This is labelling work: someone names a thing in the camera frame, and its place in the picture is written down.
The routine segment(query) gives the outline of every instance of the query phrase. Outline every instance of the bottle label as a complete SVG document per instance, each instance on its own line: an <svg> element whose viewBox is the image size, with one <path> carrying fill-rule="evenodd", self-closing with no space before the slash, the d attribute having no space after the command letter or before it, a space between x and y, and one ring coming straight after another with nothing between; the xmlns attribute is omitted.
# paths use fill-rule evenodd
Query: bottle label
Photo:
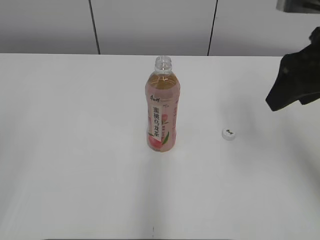
<svg viewBox="0 0 320 240"><path fill-rule="evenodd" d="M179 92L162 101L161 97L148 97L148 142L156 150L166 151L176 142L176 120Z"/></svg>
<svg viewBox="0 0 320 240"><path fill-rule="evenodd" d="M161 142L162 138L162 106L151 105L151 130L153 137Z"/></svg>

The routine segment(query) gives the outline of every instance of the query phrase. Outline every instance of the bottle cap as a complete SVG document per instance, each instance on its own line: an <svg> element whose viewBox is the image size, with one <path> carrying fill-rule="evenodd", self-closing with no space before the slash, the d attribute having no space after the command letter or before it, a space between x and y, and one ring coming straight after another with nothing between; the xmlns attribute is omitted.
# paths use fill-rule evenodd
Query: bottle cap
<svg viewBox="0 0 320 240"><path fill-rule="evenodd" d="M232 141L236 138L236 133L232 131L230 128L225 128L222 130L222 137L225 140Z"/></svg>

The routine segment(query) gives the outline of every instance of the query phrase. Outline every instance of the bottle neck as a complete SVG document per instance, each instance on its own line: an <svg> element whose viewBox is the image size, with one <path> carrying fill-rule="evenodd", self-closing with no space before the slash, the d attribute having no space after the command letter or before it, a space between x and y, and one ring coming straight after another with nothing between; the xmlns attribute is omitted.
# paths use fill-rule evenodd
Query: bottle neck
<svg viewBox="0 0 320 240"><path fill-rule="evenodd" d="M158 56L155 60L154 73L157 75L170 75L172 73L170 57Z"/></svg>

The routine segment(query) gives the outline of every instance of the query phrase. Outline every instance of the black fabric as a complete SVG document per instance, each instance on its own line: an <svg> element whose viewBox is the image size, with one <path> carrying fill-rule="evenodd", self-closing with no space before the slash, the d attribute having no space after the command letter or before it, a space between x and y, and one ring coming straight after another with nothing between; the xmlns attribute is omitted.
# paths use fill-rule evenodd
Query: black fabric
<svg viewBox="0 0 320 240"><path fill-rule="evenodd" d="M305 105L320 98L320 27L309 39L309 46L281 59L278 76L265 99L272 111L297 100Z"/></svg>

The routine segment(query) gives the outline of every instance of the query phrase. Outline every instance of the gray wall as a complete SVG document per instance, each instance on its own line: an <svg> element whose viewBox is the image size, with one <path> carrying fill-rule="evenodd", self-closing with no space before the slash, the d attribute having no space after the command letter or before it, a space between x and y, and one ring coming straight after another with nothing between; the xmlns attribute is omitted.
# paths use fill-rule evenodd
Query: gray wall
<svg viewBox="0 0 320 240"><path fill-rule="evenodd" d="M210 55L283 56L309 44L319 14L277 0L220 0ZM207 55L216 0L92 0L102 54ZM88 0L0 1L0 53L97 54Z"/></svg>
<svg viewBox="0 0 320 240"><path fill-rule="evenodd" d="M92 0L101 53L206 55L215 0Z"/></svg>
<svg viewBox="0 0 320 240"><path fill-rule="evenodd" d="M1 0L0 53L96 54L87 0Z"/></svg>
<svg viewBox="0 0 320 240"><path fill-rule="evenodd" d="M287 13L277 0L220 0L210 55L283 56L310 44L320 14Z"/></svg>

